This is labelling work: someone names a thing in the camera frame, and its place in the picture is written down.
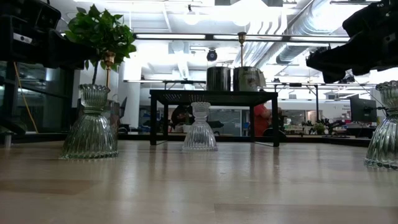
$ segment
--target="clear glass vase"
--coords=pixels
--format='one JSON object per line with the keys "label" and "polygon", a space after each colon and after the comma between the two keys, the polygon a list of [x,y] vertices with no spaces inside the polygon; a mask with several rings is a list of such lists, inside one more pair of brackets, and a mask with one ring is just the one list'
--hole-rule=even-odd
{"label": "clear glass vase", "polygon": [[118,147],[108,120],[101,114],[107,102],[109,88],[101,85],[80,85],[84,115],[73,125],[65,142],[61,158],[96,159],[116,157]]}
{"label": "clear glass vase", "polygon": [[216,151],[216,138],[210,125],[206,122],[210,104],[196,102],[191,105],[195,122],[185,137],[182,149],[187,151]]}
{"label": "clear glass vase", "polygon": [[398,166],[398,81],[378,84],[381,101],[389,116],[376,128],[364,160],[369,166],[397,169]]}

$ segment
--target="ceiling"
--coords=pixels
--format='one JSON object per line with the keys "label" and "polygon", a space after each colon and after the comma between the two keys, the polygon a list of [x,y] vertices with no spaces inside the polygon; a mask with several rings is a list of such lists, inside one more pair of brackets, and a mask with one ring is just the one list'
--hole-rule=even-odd
{"label": "ceiling", "polygon": [[[123,14],[124,23],[130,26],[134,33],[237,34],[245,31],[249,34],[282,34],[287,24],[310,0],[296,0],[295,4],[284,4],[283,7],[267,7],[261,0],[232,0],[231,2],[234,4],[230,6],[216,6],[215,0],[95,0],[94,2],[100,11],[106,8],[112,14]],[[67,29],[67,22],[75,17],[76,7],[88,10],[93,1],[50,0],[50,3],[62,13],[63,21],[59,23],[58,29],[63,31]],[[192,12],[188,12],[188,4],[192,5]],[[346,35],[346,33],[338,27],[332,35]],[[142,65],[142,74],[147,80],[175,79],[175,74],[178,73],[182,64],[187,66],[190,73],[195,73],[195,79],[199,80],[205,79],[205,71],[208,67],[240,65],[238,42],[186,41],[184,42],[183,57],[174,52],[171,43],[171,40],[137,40],[134,42],[137,46],[136,54],[139,63]],[[245,63],[250,61],[253,65],[264,56],[272,45],[271,43],[245,44],[244,61]],[[206,55],[209,49],[216,50],[217,61],[207,61]],[[323,82],[322,75],[318,71],[305,66],[307,55],[308,49],[295,57],[290,65],[276,64],[275,58],[272,58],[261,69],[268,82],[273,78],[280,78],[282,82],[291,82],[292,80],[295,82]]]}

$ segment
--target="stainless steel pot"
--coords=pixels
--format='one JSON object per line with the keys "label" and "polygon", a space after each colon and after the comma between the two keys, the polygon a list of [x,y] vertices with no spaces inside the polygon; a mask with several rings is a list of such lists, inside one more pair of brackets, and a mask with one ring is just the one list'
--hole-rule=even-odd
{"label": "stainless steel pot", "polygon": [[234,91],[258,91],[261,71],[254,67],[234,68]]}
{"label": "stainless steel pot", "polygon": [[227,67],[207,68],[206,89],[231,91],[231,69]]}

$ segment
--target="black table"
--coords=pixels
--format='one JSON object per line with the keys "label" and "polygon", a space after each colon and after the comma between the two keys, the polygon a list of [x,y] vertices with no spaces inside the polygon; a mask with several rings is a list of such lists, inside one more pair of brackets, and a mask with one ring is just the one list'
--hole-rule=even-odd
{"label": "black table", "polygon": [[[150,90],[150,144],[157,140],[167,140],[169,127],[169,105],[190,105],[193,102],[208,102],[212,106],[248,106],[250,107],[250,141],[255,141],[254,107],[272,101],[272,128],[274,129],[274,147],[279,146],[278,93],[250,91],[198,91],[198,90]],[[163,139],[156,135],[157,102],[164,106]]]}

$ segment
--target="light wood floor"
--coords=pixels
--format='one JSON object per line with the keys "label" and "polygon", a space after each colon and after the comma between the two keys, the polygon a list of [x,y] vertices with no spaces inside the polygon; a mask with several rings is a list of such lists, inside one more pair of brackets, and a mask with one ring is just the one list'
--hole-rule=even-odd
{"label": "light wood floor", "polygon": [[0,149],[1,224],[398,223],[398,171],[365,167],[366,148],[120,141],[118,158],[65,161],[61,145]]}

